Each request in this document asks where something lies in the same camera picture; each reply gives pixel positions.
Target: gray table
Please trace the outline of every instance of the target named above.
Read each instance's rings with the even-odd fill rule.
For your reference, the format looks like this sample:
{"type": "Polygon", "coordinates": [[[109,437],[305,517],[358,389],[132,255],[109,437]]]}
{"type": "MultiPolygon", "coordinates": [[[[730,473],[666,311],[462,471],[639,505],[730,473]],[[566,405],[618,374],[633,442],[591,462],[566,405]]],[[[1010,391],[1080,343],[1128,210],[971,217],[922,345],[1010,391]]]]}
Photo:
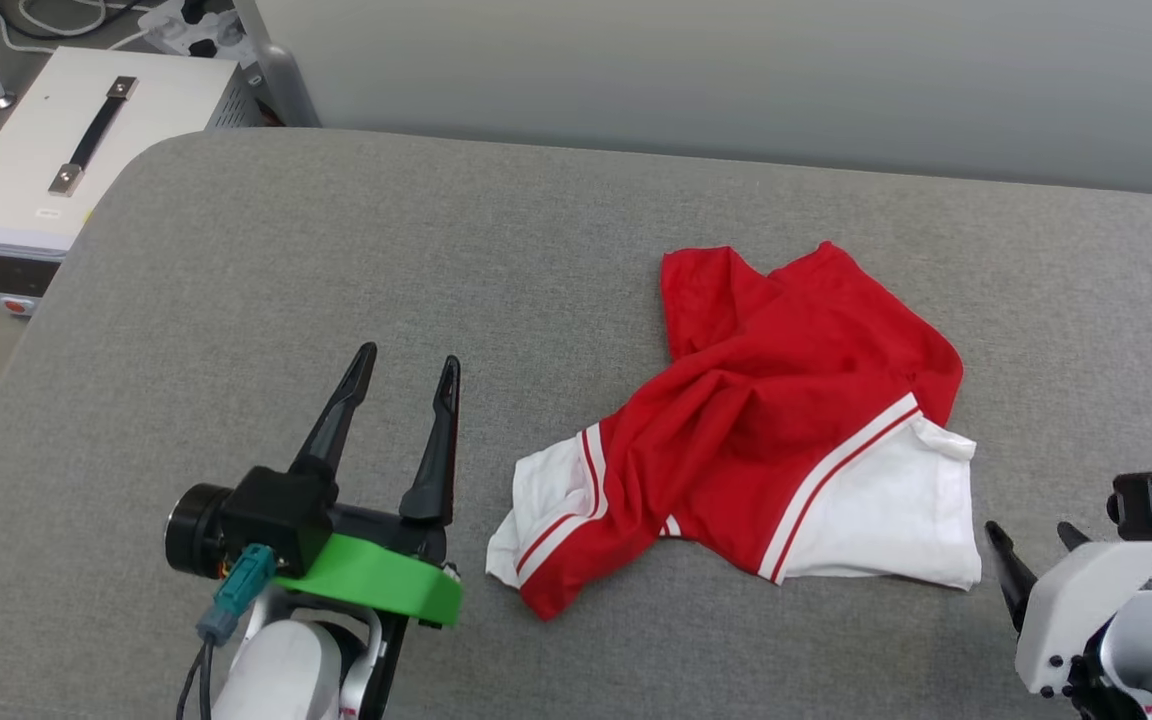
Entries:
{"type": "Polygon", "coordinates": [[[772,270],[824,238],[963,355],[977,524],[1039,571],[1058,520],[1107,537],[1108,480],[1152,468],[1152,196],[370,132],[147,151],[0,386],[0,717],[169,714],[212,585],[168,569],[162,516],[283,464],[365,340],[348,502],[397,507],[440,361],[465,366],[465,608],[408,634],[389,717],[1070,717],[1011,673],[988,560],[970,593],[776,589],[660,543],[548,624],[483,577],[513,461],[666,365],[660,255],[772,270]]]}

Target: cable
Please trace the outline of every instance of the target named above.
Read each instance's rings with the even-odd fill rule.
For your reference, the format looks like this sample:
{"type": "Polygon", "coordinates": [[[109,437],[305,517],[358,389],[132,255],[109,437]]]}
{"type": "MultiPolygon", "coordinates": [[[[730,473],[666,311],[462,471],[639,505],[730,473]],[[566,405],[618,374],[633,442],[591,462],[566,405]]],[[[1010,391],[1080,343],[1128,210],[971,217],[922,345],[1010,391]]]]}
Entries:
{"type": "Polygon", "coordinates": [[[119,41],[115,41],[114,45],[109,45],[108,47],[106,47],[106,50],[119,50],[119,47],[123,47],[124,45],[128,45],[129,41],[137,41],[137,40],[139,40],[142,37],[145,37],[147,35],[147,32],[150,32],[150,31],[147,31],[146,29],[142,29],[141,32],[132,32],[132,35],[129,35],[129,36],[124,37],[123,40],[119,40],[119,41]]]}
{"type": "Polygon", "coordinates": [[[287,123],[283,122],[283,119],[279,118],[278,113],[275,113],[273,108],[266,105],[265,101],[260,99],[260,97],[257,97],[256,99],[256,108],[260,111],[262,119],[265,120],[265,124],[267,127],[273,127],[273,128],[287,127],[287,123]]]}
{"type": "Polygon", "coordinates": [[[128,3],[123,5],[122,8],[120,8],[119,10],[114,13],[104,14],[104,18],[101,20],[99,26],[91,29],[83,29],[83,31],[69,31],[69,32],[77,32],[78,35],[56,35],[56,33],[38,35],[37,32],[28,31],[28,29],[24,29],[22,26],[18,26],[18,24],[15,24],[15,22],[13,22],[13,20],[8,17],[8,14],[3,12],[3,0],[0,0],[0,18],[3,20],[3,23],[9,29],[12,29],[13,32],[18,33],[20,36],[28,37],[29,40],[71,40],[73,38],[88,37],[89,35],[92,35],[94,32],[100,32],[101,29],[109,26],[109,23],[114,23],[116,22],[116,20],[122,18],[123,15],[131,13],[141,3],[145,3],[145,0],[128,0],[128,3]]]}
{"type": "Polygon", "coordinates": [[[206,646],[198,647],[198,655],[194,655],[194,665],[189,666],[189,672],[184,676],[184,688],[180,689],[180,700],[177,700],[177,720],[184,720],[184,706],[189,702],[189,688],[194,687],[194,675],[202,665],[202,657],[205,655],[206,646]]]}
{"type": "Polygon", "coordinates": [[[36,24],[37,26],[45,29],[45,31],[54,32],[61,37],[81,37],[84,33],[97,31],[97,29],[104,26],[105,15],[108,13],[108,9],[105,8],[105,3],[99,3],[97,6],[100,8],[100,17],[92,20],[91,23],[84,24],[84,26],[63,29],[59,26],[51,26],[50,24],[41,22],[41,20],[33,17],[33,15],[29,14],[29,3],[31,3],[31,0],[17,0],[17,10],[20,12],[20,16],[29,20],[29,22],[36,24]]]}
{"type": "MultiPolygon", "coordinates": [[[[109,8],[111,10],[122,10],[127,6],[119,3],[101,3],[101,0],[74,0],[74,2],[81,5],[91,5],[92,8],[100,8],[101,5],[105,5],[106,8],[109,8]]],[[[149,13],[154,8],[146,8],[146,6],[143,5],[132,5],[132,9],[136,10],[137,13],[149,13]]]]}
{"type": "Polygon", "coordinates": [[[211,720],[211,651],[215,650],[217,638],[207,635],[202,642],[202,676],[198,679],[198,719],[211,720]]]}
{"type": "Polygon", "coordinates": [[[9,50],[15,50],[17,53],[38,53],[43,55],[51,55],[55,53],[51,47],[38,47],[37,45],[17,45],[12,41],[12,36],[8,35],[8,23],[3,18],[3,14],[0,13],[0,32],[3,33],[3,45],[8,46],[9,50]]]}

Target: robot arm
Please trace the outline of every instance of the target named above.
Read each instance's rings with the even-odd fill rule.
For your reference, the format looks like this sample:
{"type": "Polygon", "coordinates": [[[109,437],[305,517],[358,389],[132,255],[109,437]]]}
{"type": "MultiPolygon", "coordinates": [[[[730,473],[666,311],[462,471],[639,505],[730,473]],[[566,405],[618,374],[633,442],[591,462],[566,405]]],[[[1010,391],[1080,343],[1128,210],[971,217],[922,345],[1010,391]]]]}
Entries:
{"type": "MultiPolygon", "coordinates": [[[[164,533],[172,568],[223,578],[197,624],[204,638],[200,714],[209,720],[379,719],[388,700],[408,621],[456,623],[460,575],[447,562],[460,418],[461,365],[444,364],[434,425],[397,515],[338,502],[335,478],[353,411],[366,395],[376,346],[353,359],[285,473],[253,468],[236,488],[200,484],[180,498],[164,533]],[[210,647],[252,609],[229,682],[209,700],[210,647]],[[293,619],[332,611],[367,627],[293,619]]],[[[185,682],[183,714],[194,670],[185,682]]]]}
{"type": "Polygon", "coordinates": [[[1152,473],[1120,475],[1111,518],[1124,541],[1068,523],[1070,555],[1036,578],[996,523],[986,525],[1030,694],[1069,697],[1092,720],[1152,720],[1152,473]]]}

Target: clothing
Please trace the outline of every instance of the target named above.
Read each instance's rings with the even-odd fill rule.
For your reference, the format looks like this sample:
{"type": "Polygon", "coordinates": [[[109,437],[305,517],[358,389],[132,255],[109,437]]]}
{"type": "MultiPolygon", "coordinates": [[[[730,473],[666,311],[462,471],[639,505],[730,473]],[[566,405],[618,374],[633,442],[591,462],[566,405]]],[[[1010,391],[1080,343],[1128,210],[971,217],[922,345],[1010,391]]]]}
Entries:
{"type": "Polygon", "coordinates": [[[660,536],[776,584],[979,582],[975,446],[943,429],[963,364],[937,329],[828,242],[767,276],[673,252],[660,290],[673,363],[517,462],[488,574],[544,619],[660,536]]]}

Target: black handle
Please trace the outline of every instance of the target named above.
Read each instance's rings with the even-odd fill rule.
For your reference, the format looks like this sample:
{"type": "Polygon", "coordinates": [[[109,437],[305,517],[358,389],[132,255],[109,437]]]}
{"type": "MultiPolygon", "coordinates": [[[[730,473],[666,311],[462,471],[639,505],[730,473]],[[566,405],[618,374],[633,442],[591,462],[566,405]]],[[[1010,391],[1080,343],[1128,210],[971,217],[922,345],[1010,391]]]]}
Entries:
{"type": "Polygon", "coordinates": [[[100,145],[100,141],[105,137],[105,132],[108,131],[109,126],[114,124],[118,111],[122,108],[124,103],[131,99],[132,91],[136,90],[136,78],[131,76],[119,76],[115,78],[114,85],[111,85],[109,91],[105,92],[105,104],[96,112],[96,118],[92,118],[91,124],[88,126],[88,131],[83,132],[82,141],[78,141],[78,146],[74,149],[74,154],[69,156],[69,161],[60,165],[60,169],[56,170],[56,176],[52,179],[47,192],[63,197],[69,197],[74,194],[74,188],[78,187],[78,181],[82,180],[83,172],[86,172],[92,156],[96,154],[96,147],[100,145]]]}
{"type": "Polygon", "coordinates": [[[367,396],[371,384],[371,369],[376,365],[376,343],[366,342],[353,356],[349,369],[340,384],[328,397],[314,429],[305,438],[305,445],[296,460],[288,468],[293,475],[317,475],[328,483],[335,482],[335,471],[340,467],[340,454],[344,450],[344,441],[349,434],[349,420],[353,409],[361,406],[367,396]]]}
{"type": "Polygon", "coordinates": [[[414,523],[452,524],[453,484],[456,482],[456,435],[461,418],[461,361],[448,355],[434,393],[434,426],[411,488],[403,493],[397,514],[414,523]]]}

